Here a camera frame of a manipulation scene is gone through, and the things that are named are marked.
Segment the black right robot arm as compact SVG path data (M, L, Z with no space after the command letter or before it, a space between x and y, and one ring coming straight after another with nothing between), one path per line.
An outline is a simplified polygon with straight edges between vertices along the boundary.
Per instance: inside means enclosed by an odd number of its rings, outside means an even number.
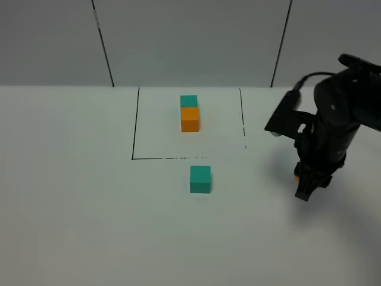
M328 186L360 126L380 130L380 66L342 54L346 68L316 84L317 112L298 144L298 190Z

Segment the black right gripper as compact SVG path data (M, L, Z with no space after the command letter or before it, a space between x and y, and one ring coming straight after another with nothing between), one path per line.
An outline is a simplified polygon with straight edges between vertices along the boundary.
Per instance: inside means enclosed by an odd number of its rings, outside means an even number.
M299 155L299 163L294 170L294 175L299 177L296 198L308 201L318 187L329 186L332 174L343 167L346 151L359 127L356 122L333 126L322 119L314 119L307 124L295 141Z

